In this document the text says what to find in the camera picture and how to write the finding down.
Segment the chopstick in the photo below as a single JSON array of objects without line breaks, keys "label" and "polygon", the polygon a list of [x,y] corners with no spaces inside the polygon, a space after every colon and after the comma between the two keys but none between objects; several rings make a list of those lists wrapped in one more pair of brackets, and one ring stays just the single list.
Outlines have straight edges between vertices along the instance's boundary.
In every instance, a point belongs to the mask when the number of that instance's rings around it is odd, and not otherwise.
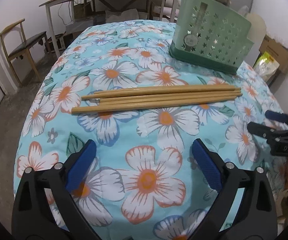
[{"label": "chopstick", "polygon": [[224,93],[218,94],[220,91],[215,92],[203,92],[200,93],[178,93],[178,94],[170,94],[173,96],[158,95],[158,97],[154,98],[143,98],[143,96],[139,96],[136,99],[127,99],[131,97],[126,97],[123,101],[108,101],[101,102],[100,105],[115,105],[115,104],[132,104],[132,103],[146,103],[146,102],[158,102],[158,101],[170,101],[170,100],[183,100],[183,99],[196,99],[196,98],[210,98],[210,97],[218,97],[218,96],[241,96],[240,91],[221,91]]},{"label": "chopstick", "polygon": [[222,102],[228,100],[234,100],[236,96],[218,96],[218,97],[207,97],[207,98],[195,98],[195,99],[183,99],[177,101],[158,101],[158,102],[147,102],[147,103],[133,103],[133,104],[114,104],[114,105],[99,105],[99,106],[86,106],[86,107],[73,107],[71,110],[72,114],[83,114],[89,112],[115,112],[115,111],[129,111],[138,109],[152,109],[160,107],[174,107],[174,106],[188,106]]},{"label": "chopstick", "polygon": [[[221,94],[226,94],[228,91],[216,91],[218,95]],[[240,88],[236,88],[233,91],[230,92],[241,92]],[[124,101],[124,100],[131,100],[131,99],[147,99],[147,98],[160,98],[161,95],[163,95],[164,98],[166,97],[173,97],[173,96],[179,96],[179,95],[197,95],[197,96],[202,96],[202,95],[213,95],[214,91],[210,92],[193,92],[193,93],[172,93],[172,94],[156,94],[156,95],[143,95],[143,96],[130,96],[130,97],[112,97],[112,98],[101,98],[99,101],[100,103],[104,102],[115,102],[115,101]]]},{"label": "chopstick", "polygon": [[141,95],[156,95],[185,92],[205,92],[205,91],[233,91],[235,86],[231,85],[185,85],[173,87],[144,87],[132,89],[117,89],[108,91],[95,92],[93,95],[82,96],[82,100],[112,97],[128,97]]}]

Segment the chair leg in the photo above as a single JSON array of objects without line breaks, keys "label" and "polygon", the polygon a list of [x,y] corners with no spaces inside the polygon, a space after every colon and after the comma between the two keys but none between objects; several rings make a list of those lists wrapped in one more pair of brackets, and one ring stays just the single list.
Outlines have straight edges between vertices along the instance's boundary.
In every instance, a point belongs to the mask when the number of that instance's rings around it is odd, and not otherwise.
[{"label": "chair leg", "polygon": [[45,34],[44,38],[45,38],[45,42],[46,42],[46,47],[47,47],[47,50],[48,50],[48,54],[52,55],[52,51],[51,51],[51,49],[50,49],[50,45],[49,45],[49,43],[48,43],[47,35],[46,35],[46,34]]},{"label": "chair leg", "polygon": [[12,65],[12,62],[11,62],[9,59],[7,59],[7,61],[8,61],[10,70],[13,72],[13,74],[14,74],[17,82],[19,83],[19,87],[23,87],[23,84],[22,84],[22,82],[20,81],[19,77],[17,76],[16,71],[15,71],[13,65]]},{"label": "chair leg", "polygon": [[37,71],[36,66],[35,66],[35,62],[34,62],[33,58],[31,57],[31,52],[29,51],[29,49],[26,49],[25,53],[26,53],[26,55],[27,55],[27,57],[28,57],[29,62],[31,63],[31,68],[34,70],[34,72],[35,72],[38,80],[39,80],[40,82],[42,82],[42,79],[41,79],[41,77],[40,77],[40,75],[39,75],[39,73],[38,73],[38,71]]}]

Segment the blue gripper pad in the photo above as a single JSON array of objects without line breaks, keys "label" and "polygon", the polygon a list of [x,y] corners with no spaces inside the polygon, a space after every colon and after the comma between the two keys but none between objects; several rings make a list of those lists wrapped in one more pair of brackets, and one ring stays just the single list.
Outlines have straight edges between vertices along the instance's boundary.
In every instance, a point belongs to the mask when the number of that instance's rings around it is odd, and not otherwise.
[{"label": "blue gripper pad", "polygon": [[265,112],[265,117],[270,120],[286,123],[288,121],[288,116],[286,114],[276,113],[270,110]]},{"label": "blue gripper pad", "polygon": [[209,186],[219,193],[223,188],[221,173],[215,163],[212,161],[208,152],[204,149],[198,140],[193,142],[192,153]]},{"label": "blue gripper pad", "polygon": [[82,148],[80,157],[76,160],[74,165],[70,168],[67,174],[67,182],[65,188],[68,192],[78,189],[80,183],[91,166],[96,156],[96,144],[89,140]]}]

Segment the silver bolt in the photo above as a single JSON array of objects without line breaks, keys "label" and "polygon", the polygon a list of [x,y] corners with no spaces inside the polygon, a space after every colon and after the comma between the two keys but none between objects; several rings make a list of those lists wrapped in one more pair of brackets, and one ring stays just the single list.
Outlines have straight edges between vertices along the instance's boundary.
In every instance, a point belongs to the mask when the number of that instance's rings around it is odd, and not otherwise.
[{"label": "silver bolt", "polygon": [[25,173],[31,173],[32,172],[32,167],[27,167],[26,169],[25,169]]},{"label": "silver bolt", "polygon": [[256,170],[257,170],[258,173],[263,173],[264,172],[263,168],[261,168],[261,167],[257,167]]},{"label": "silver bolt", "polygon": [[56,164],[54,165],[54,169],[55,169],[55,170],[60,170],[61,168],[63,168],[63,164],[62,164],[62,163],[56,163]]},{"label": "silver bolt", "polygon": [[231,170],[234,169],[235,165],[234,163],[226,163],[226,167]]}]

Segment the green plastic basket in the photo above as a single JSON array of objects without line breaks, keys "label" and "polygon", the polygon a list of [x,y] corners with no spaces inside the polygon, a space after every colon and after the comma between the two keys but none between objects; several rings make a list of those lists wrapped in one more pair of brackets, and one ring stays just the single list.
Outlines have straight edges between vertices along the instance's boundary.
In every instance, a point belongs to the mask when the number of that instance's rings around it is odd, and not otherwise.
[{"label": "green plastic basket", "polygon": [[253,46],[251,23],[215,0],[182,0],[170,54],[175,59],[236,74]]}]

